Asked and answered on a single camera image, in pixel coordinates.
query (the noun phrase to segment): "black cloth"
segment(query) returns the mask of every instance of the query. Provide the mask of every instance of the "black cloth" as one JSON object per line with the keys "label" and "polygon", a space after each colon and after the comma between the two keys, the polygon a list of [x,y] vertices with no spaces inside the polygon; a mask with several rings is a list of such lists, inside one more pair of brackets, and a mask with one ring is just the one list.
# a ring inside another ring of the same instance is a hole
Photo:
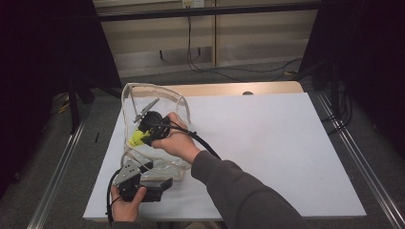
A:
{"label": "black cloth", "polygon": [[138,222],[123,222],[123,221],[114,221],[112,224],[113,229],[140,229],[140,223]]}
{"label": "black cloth", "polygon": [[206,185],[229,229],[309,228],[283,197],[232,161],[202,151],[194,160],[191,176]]}

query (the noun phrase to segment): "metal rail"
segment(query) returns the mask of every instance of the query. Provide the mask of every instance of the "metal rail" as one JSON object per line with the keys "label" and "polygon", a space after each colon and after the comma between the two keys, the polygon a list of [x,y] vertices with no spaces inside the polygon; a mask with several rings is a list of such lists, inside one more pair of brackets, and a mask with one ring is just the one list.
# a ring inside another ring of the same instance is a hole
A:
{"label": "metal rail", "polygon": [[189,17],[189,16],[209,16],[209,15],[227,15],[256,12],[277,12],[277,11],[299,11],[299,10],[318,10],[321,6],[337,3],[304,2],[304,3],[286,3],[269,4],[258,6],[236,6],[236,7],[213,7],[213,8],[194,8],[194,9],[174,9],[174,10],[152,10],[139,12],[114,12],[99,13],[96,16],[76,15],[69,17],[44,18],[49,22],[82,22],[82,21],[129,21],[142,19]]}
{"label": "metal rail", "polygon": [[64,177],[69,162],[71,161],[72,155],[75,152],[75,146],[77,145],[77,142],[80,140],[84,124],[86,123],[86,120],[90,115],[92,106],[93,106],[92,104],[87,105],[83,119],[79,123],[79,126],[75,130],[75,133],[70,136],[69,141],[65,147],[65,150],[63,151],[63,155],[60,158],[55,171],[53,172],[51,181],[49,182],[44,195],[39,201],[38,206],[35,209],[35,212],[30,220],[27,229],[41,229],[44,226],[45,220],[51,210],[53,201],[56,198],[56,194],[57,191],[59,190],[62,178]]}
{"label": "metal rail", "polygon": [[[329,116],[332,116],[332,110],[330,108],[331,103],[326,95],[320,94],[319,100],[322,103],[325,111]],[[405,220],[396,207],[396,204],[389,194],[389,192],[385,189],[384,185],[375,175],[372,167],[370,166],[367,159],[363,156],[363,153],[358,148],[357,144],[354,142],[351,134],[349,133],[346,127],[339,128],[343,126],[342,120],[340,119],[332,119],[332,124],[334,128],[338,128],[339,130],[337,133],[339,134],[340,138],[342,139],[343,143],[345,144],[346,148],[348,149],[349,153],[352,156],[357,168],[360,170],[363,178],[369,184],[370,189],[372,190],[376,200],[380,204],[382,210],[384,211],[385,215],[387,216],[388,220],[391,222],[391,225],[395,229],[402,229],[405,228]]]}

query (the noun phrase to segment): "person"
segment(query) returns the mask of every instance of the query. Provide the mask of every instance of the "person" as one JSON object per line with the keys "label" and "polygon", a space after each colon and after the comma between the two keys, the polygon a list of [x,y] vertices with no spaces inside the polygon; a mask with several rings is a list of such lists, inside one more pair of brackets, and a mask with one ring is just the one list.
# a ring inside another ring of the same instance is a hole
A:
{"label": "person", "polygon": [[[186,129],[176,114],[168,116]],[[153,141],[152,146],[192,165],[191,176],[206,185],[229,229],[309,228],[300,214],[277,192],[242,171],[234,162],[219,160],[207,151],[201,151],[186,133],[171,129],[169,137]],[[145,188],[140,188],[132,202],[119,199],[113,204],[113,229],[140,228],[136,221],[145,192]],[[119,197],[117,187],[113,186],[111,195],[112,199]]]}

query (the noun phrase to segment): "wire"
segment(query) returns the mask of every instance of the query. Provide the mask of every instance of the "wire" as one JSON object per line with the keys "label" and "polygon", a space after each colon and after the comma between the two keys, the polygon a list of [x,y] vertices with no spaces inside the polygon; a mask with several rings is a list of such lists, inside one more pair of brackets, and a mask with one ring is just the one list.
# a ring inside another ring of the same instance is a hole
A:
{"label": "wire", "polygon": [[318,63],[316,63],[315,65],[306,68],[305,70],[299,72],[297,75],[295,75],[292,79],[290,79],[290,81],[300,81],[302,79],[304,79],[305,77],[307,77],[310,73],[312,73],[312,71],[316,71],[318,68],[321,68],[322,66],[324,66],[324,64],[326,63],[326,61],[320,61]]}
{"label": "wire", "polygon": [[121,169],[116,170],[116,172],[111,177],[110,182],[108,183],[108,188],[107,188],[107,213],[106,213],[106,215],[108,217],[108,223],[110,223],[110,226],[112,225],[112,223],[114,221],[112,205],[117,200],[117,198],[116,198],[116,199],[114,199],[114,201],[112,203],[110,203],[111,186],[113,184],[114,178],[119,174],[120,171],[121,171]]}
{"label": "wire", "polygon": [[[337,122],[336,128],[329,131],[328,135],[332,135],[332,134],[346,128],[349,125],[349,123],[352,121],[352,97],[348,93],[347,89],[345,89],[343,92],[343,99],[340,103],[339,111],[340,111],[339,116],[341,117],[341,122]],[[325,119],[333,119],[335,117],[336,117],[336,115],[333,114]]]}
{"label": "wire", "polygon": [[242,79],[237,79],[237,78],[231,77],[231,76],[226,75],[224,73],[219,73],[219,72],[217,72],[215,70],[236,70],[236,71],[244,71],[244,72],[249,72],[249,73],[271,73],[271,72],[276,72],[276,71],[279,71],[279,70],[283,70],[280,73],[279,76],[277,76],[276,78],[270,80],[270,81],[275,81],[275,80],[281,78],[284,75],[284,73],[286,71],[286,67],[288,65],[290,65],[291,63],[294,63],[296,61],[301,61],[301,60],[302,60],[302,58],[295,58],[293,60],[290,60],[288,63],[286,63],[285,65],[283,65],[283,66],[281,66],[279,68],[272,69],[272,70],[264,70],[264,71],[248,70],[248,69],[232,68],[232,67],[220,67],[220,68],[214,68],[214,69],[211,68],[211,69],[204,69],[204,70],[200,69],[194,64],[194,62],[193,62],[193,60],[191,58],[191,17],[188,17],[187,64],[188,64],[188,68],[191,71],[193,71],[194,73],[215,73],[215,74],[220,74],[220,75],[222,75],[222,76],[224,76],[226,78],[229,78],[229,79],[232,79],[232,80],[235,80],[235,81],[238,81],[238,82],[247,82],[247,81],[244,81]]}
{"label": "wire", "polygon": [[206,141],[204,141],[202,138],[200,138],[200,137],[197,135],[197,132],[190,132],[190,131],[188,131],[188,130],[182,128],[182,127],[180,127],[180,126],[177,125],[177,124],[176,124],[177,126],[161,125],[161,124],[152,124],[152,123],[150,123],[150,124],[148,124],[148,125],[149,125],[149,126],[156,126],[156,127],[165,127],[165,128],[170,128],[170,129],[175,129],[175,130],[179,130],[179,131],[185,132],[187,135],[193,137],[193,138],[194,138],[195,140],[197,140],[200,144],[202,144],[202,146],[203,146],[212,156],[214,156],[214,157],[216,157],[216,158],[218,158],[218,159],[221,159],[221,158],[218,156],[218,154],[214,151],[214,149],[212,149],[211,146],[210,146]]}
{"label": "wire", "polygon": [[117,197],[116,199],[114,199],[112,202],[111,202],[111,206],[113,206],[113,204],[117,201],[117,200],[119,200],[121,197]]}

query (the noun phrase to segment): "clear plastic bag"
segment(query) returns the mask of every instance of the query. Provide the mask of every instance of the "clear plastic bag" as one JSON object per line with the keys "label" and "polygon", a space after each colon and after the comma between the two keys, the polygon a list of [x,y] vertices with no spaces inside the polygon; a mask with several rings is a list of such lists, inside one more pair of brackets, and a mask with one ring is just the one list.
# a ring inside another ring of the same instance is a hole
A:
{"label": "clear plastic bag", "polygon": [[121,97],[125,121],[125,142],[121,167],[128,159],[134,160],[138,166],[153,161],[154,167],[142,175],[142,180],[167,180],[170,177],[174,180],[181,180],[184,170],[191,167],[186,161],[145,144],[130,144],[131,137],[139,126],[139,122],[134,123],[134,120],[156,98],[160,100],[150,111],[158,112],[162,116],[174,112],[184,124],[187,126],[191,124],[188,104],[181,94],[152,84],[129,83],[125,85]]}

